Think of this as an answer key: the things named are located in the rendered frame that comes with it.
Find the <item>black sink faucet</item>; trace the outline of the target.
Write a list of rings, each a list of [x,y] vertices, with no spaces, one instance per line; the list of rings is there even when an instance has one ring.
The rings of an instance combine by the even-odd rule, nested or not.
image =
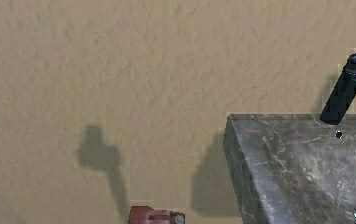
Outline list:
[[[320,120],[338,125],[356,97],[356,53],[351,54],[320,114]]]

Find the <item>red gas tank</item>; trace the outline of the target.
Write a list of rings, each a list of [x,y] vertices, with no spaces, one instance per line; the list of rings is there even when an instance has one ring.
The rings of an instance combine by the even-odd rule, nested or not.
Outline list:
[[[184,213],[153,209],[150,206],[132,206],[128,224],[186,224]]]

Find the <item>grey marble sink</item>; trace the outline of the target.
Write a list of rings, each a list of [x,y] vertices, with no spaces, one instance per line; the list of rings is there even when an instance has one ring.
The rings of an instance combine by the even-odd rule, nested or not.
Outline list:
[[[356,114],[231,114],[223,144],[243,224],[356,224]]]

